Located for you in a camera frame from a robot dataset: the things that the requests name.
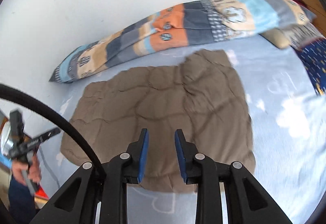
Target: navy blue sleeve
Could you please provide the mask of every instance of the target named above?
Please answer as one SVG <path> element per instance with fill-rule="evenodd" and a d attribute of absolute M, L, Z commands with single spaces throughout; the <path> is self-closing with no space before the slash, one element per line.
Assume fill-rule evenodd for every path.
<path fill-rule="evenodd" d="M 9 212 L 17 224 L 28 224 L 36 215 L 34 197 L 27 186 L 17 182 L 12 176 L 9 191 Z"/>

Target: silver screw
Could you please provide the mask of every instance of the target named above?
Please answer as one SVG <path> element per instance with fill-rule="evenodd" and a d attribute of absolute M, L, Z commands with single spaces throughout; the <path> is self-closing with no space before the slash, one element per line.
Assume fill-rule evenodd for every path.
<path fill-rule="evenodd" d="M 202 153 L 197 153 L 197 154 L 195 155 L 195 158 L 196 158 L 197 160 L 204 160 L 205 155 L 203 155 Z"/>
<path fill-rule="evenodd" d="M 241 164 L 241 162 L 234 162 L 234 163 L 233 163 L 233 167 L 234 167 L 235 169 L 240 169 L 240 168 L 242 167 L 242 164 Z"/>
<path fill-rule="evenodd" d="M 120 154 L 120 158 L 123 159 L 123 160 L 126 160 L 129 157 L 130 157 L 130 154 L 129 153 L 124 152 L 124 153 L 121 153 Z"/>
<path fill-rule="evenodd" d="M 83 164 L 83 168 L 84 168 L 85 170 L 87 170 L 87 169 L 89 169 L 89 168 L 92 168 L 92 163 L 91 163 L 91 162 L 85 162 L 85 163 Z"/>

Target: folded brown clothing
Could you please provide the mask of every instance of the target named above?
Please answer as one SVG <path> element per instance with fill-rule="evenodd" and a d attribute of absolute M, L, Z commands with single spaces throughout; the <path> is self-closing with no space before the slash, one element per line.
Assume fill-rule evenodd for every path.
<path fill-rule="evenodd" d="M 180 176 L 176 129 L 217 162 L 240 161 L 250 172 L 255 167 L 245 93 L 224 51 L 200 50 L 178 66 L 131 68 L 91 83 L 70 122 L 102 163 L 125 152 L 147 128 L 149 149 L 140 185 L 152 191 L 194 191 Z M 79 166 L 89 161 L 66 134 L 61 152 Z"/>

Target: human hand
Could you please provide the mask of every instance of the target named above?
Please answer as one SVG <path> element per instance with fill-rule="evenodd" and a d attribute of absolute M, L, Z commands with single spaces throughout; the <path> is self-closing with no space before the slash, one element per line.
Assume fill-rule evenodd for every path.
<path fill-rule="evenodd" d="M 23 185 L 26 185 L 24 177 L 22 175 L 22 170 L 27 170 L 28 165 L 14 160 L 11 164 L 11 169 L 16 181 Z M 32 157 L 32 165 L 29 168 L 28 178 L 31 179 L 34 183 L 39 183 L 41 181 L 40 163 L 37 159 L 36 154 L 34 154 Z"/>

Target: blue gripper pad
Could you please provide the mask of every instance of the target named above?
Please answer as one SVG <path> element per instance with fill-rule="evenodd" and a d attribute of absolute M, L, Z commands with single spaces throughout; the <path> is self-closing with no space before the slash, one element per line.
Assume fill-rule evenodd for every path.
<path fill-rule="evenodd" d="M 141 148 L 141 156 L 139 158 L 139 171 L 138 171 L 138 182 L 140 183 L 144 177 L 145 174 L 145 165 L 146 165 L 146 159 L 147 159 L 147 151 L 148 151 L 148 142 L 149 142 L 149 134 L 148 130 L 146 130 L 145 136 L 144 136 L 144 142 L 143 146 Z"/>
<path fill-rule="evenodd" d="M 174 133 L 174 143 L 175 143 L 175 149 L 177 151 L 177 157 L 178 157 L 178 162 L 179 162 L 179 169 L 181 173 L 181 177 L 183 178 L 184 182 L 187 180 L 187 173 L 185 170 L 185 155 L 183 153 L 182 147 L 181 147 L 181 142 L 178 136 L 178 133 Z"/>

